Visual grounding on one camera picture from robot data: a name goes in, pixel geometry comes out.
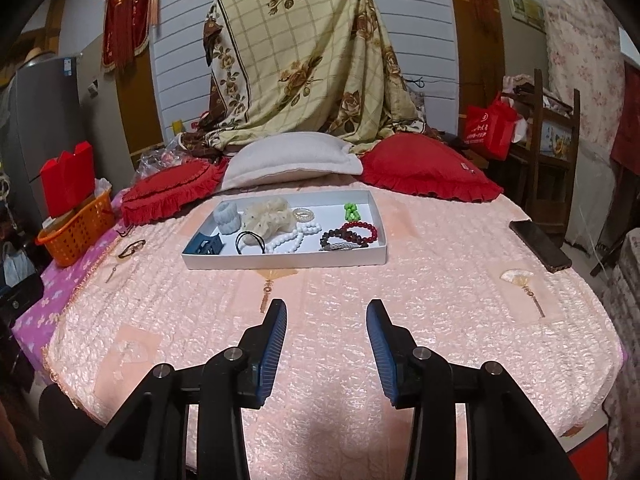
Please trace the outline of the blue hair claw clip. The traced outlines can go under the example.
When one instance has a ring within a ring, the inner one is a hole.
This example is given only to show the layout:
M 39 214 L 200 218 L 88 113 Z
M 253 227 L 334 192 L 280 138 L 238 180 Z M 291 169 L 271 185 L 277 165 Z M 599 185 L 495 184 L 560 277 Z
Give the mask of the blue hair claw clip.
M 224 248 L 224 243 L 219 234 L 208 236 L 198 233 L 194 238 L 192 252 L 195 255 L 219 255 L 222 248 Z

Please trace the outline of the pink quilted bedspread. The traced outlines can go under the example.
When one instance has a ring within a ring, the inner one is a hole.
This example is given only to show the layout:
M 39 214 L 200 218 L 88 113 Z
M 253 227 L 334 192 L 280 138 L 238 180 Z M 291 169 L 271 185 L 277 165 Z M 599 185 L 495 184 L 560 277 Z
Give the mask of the pink quilted bedspread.
M 214 209 L 134 230 L 80 283 L 44 350 L 76 405 L 108 422 L 157 363 L 205 363 L 260 323 L 265 284 L 288 307 L 271 396 L 243 415 L 255 479 L 399 479 L 409 411 L 381 388 L 366 329 L 370 300 L 447 361 L 501 363 L 555 434 L 600 408 L 623 364 L 601 301 L 574 270 L 549 273 L 511 231 L 506 197 L 466 204 L 374 190 L 388 239 L 382 266 L 191 270 L 182 251 Z

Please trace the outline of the white shallow tray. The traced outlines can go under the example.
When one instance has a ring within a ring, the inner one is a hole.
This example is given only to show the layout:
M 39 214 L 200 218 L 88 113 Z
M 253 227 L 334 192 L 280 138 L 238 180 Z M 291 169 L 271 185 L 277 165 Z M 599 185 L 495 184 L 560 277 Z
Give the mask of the white shallow tray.
M 222 200 L 182 251 L 191 270 L 382 266 L 383 221 L 371 193 L 277 193 Z

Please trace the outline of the cream scrunchie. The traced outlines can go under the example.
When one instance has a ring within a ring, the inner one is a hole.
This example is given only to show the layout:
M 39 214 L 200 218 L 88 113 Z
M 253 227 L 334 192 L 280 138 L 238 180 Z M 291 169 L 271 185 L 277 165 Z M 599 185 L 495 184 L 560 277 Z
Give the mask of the cream scrunchie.
M 296 219 L 288 202 L 282 197 L 270 198 L 248 205 L 242 213 L 245 231 L 253 232 L 264 240 L 278 233 L 291 233 Z

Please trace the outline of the light blue scrunchie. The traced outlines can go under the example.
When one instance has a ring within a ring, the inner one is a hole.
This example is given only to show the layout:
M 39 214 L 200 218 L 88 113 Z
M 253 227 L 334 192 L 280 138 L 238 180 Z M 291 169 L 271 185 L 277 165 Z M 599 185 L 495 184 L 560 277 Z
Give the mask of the light blue scrunchie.
M 216 227 L 221 235 L 238 232 L 242 226 L 242 218 L 235 202 L 221 202 L 213 211 Z

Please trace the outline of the red ruffled round cushion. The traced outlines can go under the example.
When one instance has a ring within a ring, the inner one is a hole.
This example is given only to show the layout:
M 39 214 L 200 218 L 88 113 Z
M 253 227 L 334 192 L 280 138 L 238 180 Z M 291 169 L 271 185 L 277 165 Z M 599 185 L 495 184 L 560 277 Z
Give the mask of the red ruffled round cushion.
M 225 157 L 216 164 L 192 158 L 143 178 L 122 196 L 122 221 L 144 226 L 175 217 L 186 205 L 214 194 L 228 163 Z

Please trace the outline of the black smartphone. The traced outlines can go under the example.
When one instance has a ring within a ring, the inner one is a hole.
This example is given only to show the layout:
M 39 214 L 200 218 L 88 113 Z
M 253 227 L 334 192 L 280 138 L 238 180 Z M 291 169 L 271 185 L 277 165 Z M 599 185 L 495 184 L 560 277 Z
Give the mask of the black smartphone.
M 572 266 L 572 260 L 532 220 L 515 220 L 509 228 L 538 258 L 546 270 L 556 273 Z

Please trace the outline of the white pillow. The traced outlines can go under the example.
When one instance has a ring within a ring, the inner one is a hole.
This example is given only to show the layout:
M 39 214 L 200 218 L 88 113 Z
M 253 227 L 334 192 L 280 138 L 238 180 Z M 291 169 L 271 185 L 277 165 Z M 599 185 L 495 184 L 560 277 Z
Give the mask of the white pillow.
M 255 141 L 233 155 L 221 191 L 312 179 L 326 174 L 360 176 L 350 144 L 321 132 L 287 132 Z

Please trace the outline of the red heart pillow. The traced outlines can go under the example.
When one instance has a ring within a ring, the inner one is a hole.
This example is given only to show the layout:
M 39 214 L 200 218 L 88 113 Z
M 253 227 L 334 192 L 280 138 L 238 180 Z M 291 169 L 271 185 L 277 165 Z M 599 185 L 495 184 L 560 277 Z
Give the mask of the red heart pillow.
M 477 166 L 439 140 L 417 133 L 396 133 L 362 155 L 358 179 L 400 194 L 486 203 L 502 188 Z

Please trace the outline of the orange plastic basket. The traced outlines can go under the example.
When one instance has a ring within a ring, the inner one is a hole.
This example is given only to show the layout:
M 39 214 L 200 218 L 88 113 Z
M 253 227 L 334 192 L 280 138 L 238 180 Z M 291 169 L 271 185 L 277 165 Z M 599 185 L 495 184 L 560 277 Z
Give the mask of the orange plastic basket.
M 116 223 L 111 189 L 90 198 L 78 211 L 52 229 L 41 230 L 36 244 L 47 249 L 60 268 L 79 260 Z

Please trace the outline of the purple floral bed sheet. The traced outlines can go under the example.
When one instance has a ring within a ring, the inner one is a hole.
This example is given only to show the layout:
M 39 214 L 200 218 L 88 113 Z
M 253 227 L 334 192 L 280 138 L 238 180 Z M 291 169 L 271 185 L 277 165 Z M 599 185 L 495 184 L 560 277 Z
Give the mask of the purple floral bed sheet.
M 117 228 L 122 227 L 120 221 L 120 204 L 122 192 L 112 200 L 112 208 L 116 216 L 116 224 L 107 230 L 83 255 L 71 266 L 60 268 L 52 262 L 42 272 L 43 296 L 15 321 L 11 332 L 29 363 L 35 370 L 43 369 L 43 349 L 51 340 L 58 318 L 66 304 L 70 301 L 75 289 L 91 272 L 96 262 L 118 237 Z

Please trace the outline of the wooden chair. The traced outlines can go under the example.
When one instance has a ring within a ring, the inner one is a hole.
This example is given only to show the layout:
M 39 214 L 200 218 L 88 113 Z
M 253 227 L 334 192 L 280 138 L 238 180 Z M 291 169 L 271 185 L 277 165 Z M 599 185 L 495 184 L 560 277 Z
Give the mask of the wooden chair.
M 540 70 L 531 84 L 504 96 L 524 110 L 527 126 L 506 158 L 506 196 L 562 246 L 573 203 L 582 96 L 575 89 L 570 104 L 549 96 Z

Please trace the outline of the red box in basket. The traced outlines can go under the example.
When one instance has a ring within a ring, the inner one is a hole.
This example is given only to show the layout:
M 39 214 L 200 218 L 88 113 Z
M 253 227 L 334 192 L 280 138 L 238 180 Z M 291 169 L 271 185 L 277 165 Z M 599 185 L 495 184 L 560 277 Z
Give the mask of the red box in basket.
M 94 193 L 93 147 L 78 143 L 72 152 L 62 151 L 47 160 L 39 171 L 44 200 L 50 217 L 61 217 Z

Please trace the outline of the red tote bag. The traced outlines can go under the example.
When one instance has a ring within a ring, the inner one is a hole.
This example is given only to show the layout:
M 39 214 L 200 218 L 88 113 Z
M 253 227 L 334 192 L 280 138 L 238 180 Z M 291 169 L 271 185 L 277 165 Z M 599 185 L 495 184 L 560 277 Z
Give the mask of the red tote bag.
M 503 162 L 519 120 L 518 112 L 498 94 L 488 107 L 468 106 L 460 138 L 484 159 Z

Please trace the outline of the floral beige blanket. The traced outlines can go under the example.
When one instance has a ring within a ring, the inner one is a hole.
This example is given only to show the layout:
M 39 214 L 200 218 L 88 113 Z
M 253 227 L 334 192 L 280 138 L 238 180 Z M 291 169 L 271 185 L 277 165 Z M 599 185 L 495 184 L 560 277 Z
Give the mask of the floral beige blanket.
M 327 133 L 359 154 L 426 129 L 374 0 L 215 0 L 203 49 L 209 110 L 178 136 L 194 156 L 284 132 Z

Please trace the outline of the grey refrigerator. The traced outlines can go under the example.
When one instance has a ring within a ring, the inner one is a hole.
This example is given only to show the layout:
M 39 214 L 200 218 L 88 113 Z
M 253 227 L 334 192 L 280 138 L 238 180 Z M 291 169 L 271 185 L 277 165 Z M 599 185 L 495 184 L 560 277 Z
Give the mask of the grey refrigerator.
M 1 165 L 21 219 L 39 226 L 47 218 L 39 171 L 85 140 L 76 58 L 46 52 L 20 67 L 1 93 Z

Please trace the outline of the red wall hanging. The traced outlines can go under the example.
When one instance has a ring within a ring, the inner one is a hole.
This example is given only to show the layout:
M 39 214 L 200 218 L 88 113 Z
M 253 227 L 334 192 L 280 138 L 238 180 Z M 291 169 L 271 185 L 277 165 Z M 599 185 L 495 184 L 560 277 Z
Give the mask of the red wall hanging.
M 156 0 L 104 0 L 102 66 L 122 72 L 149 43 Z

